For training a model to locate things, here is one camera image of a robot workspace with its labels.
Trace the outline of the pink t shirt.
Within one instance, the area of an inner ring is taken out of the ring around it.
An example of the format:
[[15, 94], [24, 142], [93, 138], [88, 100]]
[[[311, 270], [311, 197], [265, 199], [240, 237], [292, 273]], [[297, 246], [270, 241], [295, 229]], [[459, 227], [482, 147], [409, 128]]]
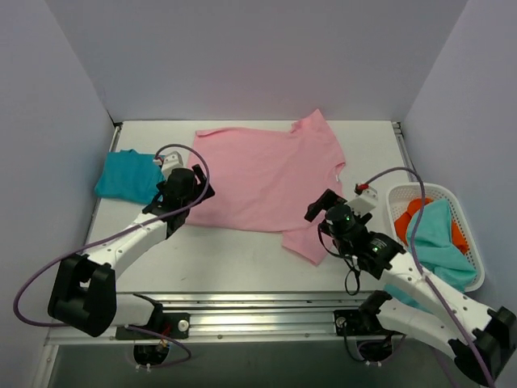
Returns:
[[226, 127], [199, 130], [189, 166], [206, 161], [215, 195], [188, 216], [194, 226], [280, 233], [282, 246], [319, 265], [326, 251], [310, 204], [327, 189], [342, 194], [343, 149], [320, 111], [287, 132]]

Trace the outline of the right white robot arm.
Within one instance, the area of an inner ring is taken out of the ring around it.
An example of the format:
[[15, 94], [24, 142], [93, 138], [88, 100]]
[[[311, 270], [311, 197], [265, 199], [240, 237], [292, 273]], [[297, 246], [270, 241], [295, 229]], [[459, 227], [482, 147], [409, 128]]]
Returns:
[[373, 191], [362, 187], [353, 200], [327, 189], [305, 213], [306, 221], [323, 219], [319, 235], [331, 237], [335, 256], [354, 259], [359, 270], [414, 299], [419, 308], [377, 290], [359, 307], [359, 324], [367, 333], [395, 331], [449, 356], [478, 385], [493, 387], [516, 351], [516, 316], [473, 300], [420, 267], [413, 253], [386, 234], [368, 230], [376, 207]]

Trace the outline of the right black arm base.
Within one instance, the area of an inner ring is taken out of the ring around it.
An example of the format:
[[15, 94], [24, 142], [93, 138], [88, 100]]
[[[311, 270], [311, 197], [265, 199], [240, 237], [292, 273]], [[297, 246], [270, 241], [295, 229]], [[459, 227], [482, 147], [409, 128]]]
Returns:
[[[406, 336], [383, 328], [377, 318], [384, 303], [395, 301], [389, 293], [375, 291], [355, 310], [334, 311], [336, 335], [343, 338], [345, 351], [354, 362], [381, 367], [397, 353]], [[361, 336], [381, 339], [360, 339], [353, 353], [350, 342]]]

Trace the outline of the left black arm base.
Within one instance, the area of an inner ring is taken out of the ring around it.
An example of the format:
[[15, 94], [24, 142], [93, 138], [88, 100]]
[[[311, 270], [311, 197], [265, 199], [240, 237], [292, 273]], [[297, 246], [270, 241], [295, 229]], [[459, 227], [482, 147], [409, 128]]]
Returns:
[[180, 365], [192, 358], [191, 350], [181, 343], [189, 337], [189, 331], [188, 313], [166, 313], [159, 323], [117, 327], [115, 339], [135, 342], [130, 361], [137, 367], [160, 369]]

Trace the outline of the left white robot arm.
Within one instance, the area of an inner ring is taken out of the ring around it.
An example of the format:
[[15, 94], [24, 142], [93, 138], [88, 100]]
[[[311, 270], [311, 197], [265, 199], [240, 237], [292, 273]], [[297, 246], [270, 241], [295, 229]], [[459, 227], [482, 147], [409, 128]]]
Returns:
[[141, 294], [118, 294], [116, 282], [144, 253], [185, 224], [190, 209], [215, 195], [200, 165], [176, 167], [158, 194], [110, 242], [63, 259], [48, 303], [50, 317], [92, 337], [133, 326], [145, 339], [168, 327], [163, 306]]

